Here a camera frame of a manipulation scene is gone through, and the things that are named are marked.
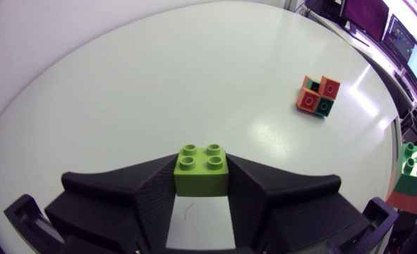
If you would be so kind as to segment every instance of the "lego duplo brick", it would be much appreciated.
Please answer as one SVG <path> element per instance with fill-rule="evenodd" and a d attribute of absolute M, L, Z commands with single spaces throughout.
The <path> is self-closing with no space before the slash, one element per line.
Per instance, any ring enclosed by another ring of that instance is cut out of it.
<path fill-rule="evenodd" d="M 397 172 L 393 190 L 411 196 L 417 196 L 417 146 L 403 144 L 399 154 Z"/>
<path fill-rule="evenodd" d="M 340 88 L 340 82 L 327 78 L 325 76 L 321 77 L 320 87 L 318 93 L 329 99 L 336 99 L 338 90 Z"/>
<path fill-rule="evenodd" d="M 330 109 L 332 109 L 333 105 L 333 100 L 321 97 L 314 113 L 320 116 L 329 116 Z"/>
<path fill-rule="evenodd" d="M 308 88 L 302 87 L 299 92 L 299 98 L 296 101 L 296 105 L 299 109 L 309 111 L 310 113 L 315 112 L 316 106 L 320 101 L 320 95 Z"/>
<path fill-rule="evenodd" d="M 174 170 L 176 194 L 183 197 L 227 195 L 229 169 L 224 148 L 185 145 L 179 151 Z"/>
<path fill-rule="evenodd" d="M 317 92 L 318 88 L 320 87 L 320 81 L 315 80 L 309 76 L 305 76 L 304 82 L 302 83 L 302 87 L 308 88 L 312 91 Z"/>

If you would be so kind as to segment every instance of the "white table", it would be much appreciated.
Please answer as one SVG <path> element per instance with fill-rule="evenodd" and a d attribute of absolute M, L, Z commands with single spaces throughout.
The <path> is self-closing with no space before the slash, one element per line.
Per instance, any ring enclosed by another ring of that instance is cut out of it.
<path fill-rule="evenodd" d="M 366 35 L 364 35 L 361 31 L 357 30 L 356 36 L 361 41 L 365 42 L 368 46 L 366 46 L 364 43 L 358 41 L 356 38 L 352 37 L 347 31 L 345 31 L 339 24 L 330 21 L 326 18 L 323 18 L 322 16 L 310 12 L 311 19 L 319 22 L 321 25 L 324 25 L 326 28 L 340 36 L 343 40 L 345 40 L 348 44 L 350 44 L 352 47 L 354 47 L 356 50 L 362 52 L 367 57 L 372 59 L 385 73 L 387 73 L 389 79 L 393 81 L 394 86 L 396 86 L 400 91 L 401 94 L 404 96 L 404 99 L 412 106 L 411 109 L 417 106 L 417 93 L 415 90 L 409 85 L 410 82 L 403 78 L 403 80 L 408 84 L 409 90 L 411 92 L 411 95 L 413 96 L 414 100 L 411 101 L 409 96 L 406 94 L 406 91 L 404 88 L 399 84 L 398 80 L 394 77 L 393 72 L 397 71 L 399 72 L 399 69 L 391 60 L 388 55 L 379 48 L 374 41 L 369 40 Z"/>
<path fill-rule="evenodd" d="M 329 117 L 296 109 L 306 74 L 342 82 Z M 145 18 L 64 57 L 1 116 L 0 244 L 32 252 L 3 214 L 22 194 L 43 209 L 66 171 L 118 169 L 186 143 L 219 143 L 299 174 L 337 174 L 340 193 L 361 211 L 385 197 L 395 118 L 368 63 L 294 13 L 219 2 Z M 167 245 L 233 248 L 229 222 L 226 197 L 177 198 Z"/>

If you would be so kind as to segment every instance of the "orange duplo brick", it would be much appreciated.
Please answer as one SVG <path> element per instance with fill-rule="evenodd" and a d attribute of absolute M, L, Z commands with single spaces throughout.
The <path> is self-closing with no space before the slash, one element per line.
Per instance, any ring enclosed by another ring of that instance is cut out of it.
<path fill-rule="evenodd" d="M 298 106 L 299 109 L 313 113 L 315 112 L 319 101 L 320 95 L 317 92 L 302 87 L 301 91 L 299 92 L 299 98 L 296 102 L 296 106 Z"/>
<path fill-rule="evenodd" d="M 323 97 L 335 99 L 337 98 L 339 88 L 340 82 L 323 76 L 321 77 L 320 88 L 318 89 L 318 93 Z"/>

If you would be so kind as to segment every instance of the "lime green duplo brick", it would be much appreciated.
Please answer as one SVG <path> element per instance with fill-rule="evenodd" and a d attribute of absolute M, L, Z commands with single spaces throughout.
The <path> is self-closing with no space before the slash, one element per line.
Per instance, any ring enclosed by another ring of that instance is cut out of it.
<path fill-rule="evenodd" d="M 217 197 L 227 195 L 229 169 L 224 148 L 185 145 L 179 151 L 174 169 L 178 196 Z"/>
<path fill-rule="evenodd" d="M 393 190 L 417 196 L 417 146 L 403 144 L 399 158 Z"/>

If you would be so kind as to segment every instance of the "cable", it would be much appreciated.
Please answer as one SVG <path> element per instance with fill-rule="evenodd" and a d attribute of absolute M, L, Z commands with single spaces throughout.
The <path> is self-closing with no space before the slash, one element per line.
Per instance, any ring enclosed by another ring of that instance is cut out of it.
<path fill-rule="evenodd" d="M 294 10 L 294 12 L 297 12 L 297 11 L 298 11 L 298 9 L 299 9 L 300 7 L 302 7 L 302 5 L 304 5 L 304 4 L 306 4 L 306 1 L 304 1 L 302 4 L 299 4 L 298 8 L 296 8 L 296 10 Z"/>

